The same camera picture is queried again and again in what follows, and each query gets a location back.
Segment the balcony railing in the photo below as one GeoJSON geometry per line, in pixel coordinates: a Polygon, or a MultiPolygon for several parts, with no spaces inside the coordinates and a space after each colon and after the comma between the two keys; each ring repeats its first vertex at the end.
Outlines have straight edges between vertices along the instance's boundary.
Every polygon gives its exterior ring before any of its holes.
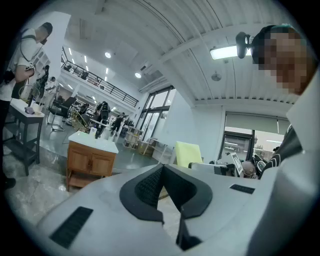
{"type": "Polygon", "coordinates": [[[99,87],[100,89],[104,90],[105,92],[115,96],[120,101],[123,101],[130,106],[135,107],[137,103],[139,102],[134,97],[126,94],[123,90],[120,90],[119,88],[115,87],[111,83],[103,80],[101,77],[87,71],[81,66],[78,66],[76,64],[73,64],[70,61],[66,61],[62,66],[62,69],[70,72],[71,74],[80,77],[83,80],[86,80],[90,84],[99,87]]]}

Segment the metal table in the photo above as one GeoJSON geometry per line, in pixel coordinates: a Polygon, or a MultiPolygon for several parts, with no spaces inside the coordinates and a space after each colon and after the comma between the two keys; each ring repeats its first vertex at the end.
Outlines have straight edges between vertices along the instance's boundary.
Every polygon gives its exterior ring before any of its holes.
{"type": "Polygon", "coordinates": [[[25,174],[29,175],[29,164],[36,160],[36,163],[40,163],[40,135],[42,122],[45,114],[27,114],[25,107],[28,104],[21,99],[13,98],[10,103],[9,113],[13,115],[14,121],[5,123],[5,127],[13,134],[11,138],[3,141],[14,155],[23,159],[25,174]],[[30,130],[28,132],[28,126],[31,124],[38,124],[36,137],[31,138],[34,133],[30,130]]]}

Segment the barber chair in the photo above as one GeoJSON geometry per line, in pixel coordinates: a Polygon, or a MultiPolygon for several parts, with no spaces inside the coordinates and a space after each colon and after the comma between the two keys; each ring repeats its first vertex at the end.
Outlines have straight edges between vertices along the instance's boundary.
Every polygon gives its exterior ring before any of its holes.
{"type": "Polygon", "coordinates": [[[60,131],[63,132],[65,129],[57,124],[54,123],[56,116],[60,116],[62,118],[68,118],[68,110],[71,107],[71,105],[76,101],[77,99],[75,97],[69,97],[64,103],[59,104],[57,102],[53,102],[52,107],[49,108],[48,116],[46,117],[46,123],[48,125],[51,125],[52,131],[60,131]],[[50,113],[53,114],[52,122],[49,122],[49,115],[50,113]]]}

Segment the box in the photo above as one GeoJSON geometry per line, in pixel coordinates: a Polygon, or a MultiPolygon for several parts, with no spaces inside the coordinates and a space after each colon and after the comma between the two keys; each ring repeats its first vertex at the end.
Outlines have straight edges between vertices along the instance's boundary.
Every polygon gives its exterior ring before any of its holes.
{"type": "Polygon", "coordinates": [[[148,145],[148,142],[140,140],[138,143],[137,151],[139,154],[143,155],[145,152],[145,156],[152,156],[154,153],[154,148],[152,146],[156,145],[156,141],[152,141],[152,143],[148,146],[147,150],[145,151],[146,147],[148,145]]]}

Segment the wooden cabinet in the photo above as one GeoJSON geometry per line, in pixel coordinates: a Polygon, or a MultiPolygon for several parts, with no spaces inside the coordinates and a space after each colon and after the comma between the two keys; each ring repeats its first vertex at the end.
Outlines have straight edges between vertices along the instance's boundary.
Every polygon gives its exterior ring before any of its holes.
{"type": "Polygon", "coordinates": [[[111,176],[115,158],[115,153],[70,141],[66,170],[67,191],[69,186],[83,188],[101,177],[111,176]]]}

